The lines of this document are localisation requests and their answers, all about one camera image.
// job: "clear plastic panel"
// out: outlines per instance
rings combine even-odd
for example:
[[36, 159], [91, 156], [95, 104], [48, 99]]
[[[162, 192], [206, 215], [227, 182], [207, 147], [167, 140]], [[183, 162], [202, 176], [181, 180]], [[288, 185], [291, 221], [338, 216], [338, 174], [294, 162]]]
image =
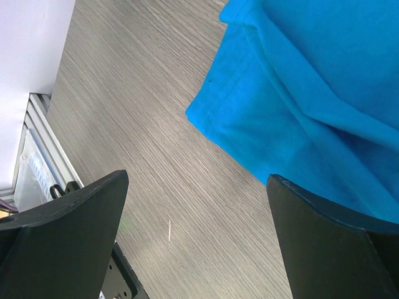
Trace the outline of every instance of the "clear plastic panel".
[[37, 143], [34, 131], [27, 130], [24, 149], [19, 157], [19, 171], [14, 202], [19, 212], [51, 201], [50, 187], [56, 180]]

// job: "black metal bracket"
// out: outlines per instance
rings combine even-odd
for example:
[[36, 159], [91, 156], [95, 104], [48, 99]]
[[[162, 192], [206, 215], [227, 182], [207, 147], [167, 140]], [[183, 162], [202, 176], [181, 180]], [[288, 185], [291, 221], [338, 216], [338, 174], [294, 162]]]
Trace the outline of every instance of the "black metal bracket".
[[102, 292], [105, 299], [149, 299], [118, 243], [113, 246]]

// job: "white wall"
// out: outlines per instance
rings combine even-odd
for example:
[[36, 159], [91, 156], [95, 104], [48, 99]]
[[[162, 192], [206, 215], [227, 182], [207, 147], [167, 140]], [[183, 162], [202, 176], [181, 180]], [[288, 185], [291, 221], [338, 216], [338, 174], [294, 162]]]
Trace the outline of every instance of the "white wall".
[[0, 0], [0, 190], [12, 186], [30, 92], [51, 93], [75, 0]]

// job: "blue fabric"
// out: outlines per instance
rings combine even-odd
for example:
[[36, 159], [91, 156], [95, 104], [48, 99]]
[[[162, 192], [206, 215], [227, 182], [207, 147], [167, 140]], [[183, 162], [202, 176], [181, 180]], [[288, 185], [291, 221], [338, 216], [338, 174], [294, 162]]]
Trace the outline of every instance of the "blue fabric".
[[399, 222], [397, 16], [397, 0], [230, 0], [188, 119], [263, 183]]

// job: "black plastic part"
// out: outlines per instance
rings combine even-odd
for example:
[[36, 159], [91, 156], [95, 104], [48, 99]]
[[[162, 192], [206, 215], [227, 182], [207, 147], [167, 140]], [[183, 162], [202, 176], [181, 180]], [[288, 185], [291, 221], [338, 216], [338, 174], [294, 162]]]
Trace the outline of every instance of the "black plastic part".
[[0, 298], [97, 299], [128, 189], [116, 171], [0, 220]]
[[50, 195], [53, 199], [57, 199], [59, 197], [62, 197], [65, 195], [64, 190], [62, 190], [61, 186], [58, 184], [52, 185], [50, 187]]
[[67, 183], [67, 185], [65, 187], [65, 193], [68, 194], [68, 193], [74, 192], [79, 189], [80, 189], [80, 187], [79, 187], [78, 183], [75, 181], [71, 181], [71, 182]]
[[294, 299], [399, 298], [399, 225], [271, 176], [267, 196]]
[[113, 246], [111, 257], [113, 258], [113, 261], [122, 274], [123, 279], [126, 281], [130, 291], [132, 292], [132, 299], [149, 299], [118, 243], [115, 243]]

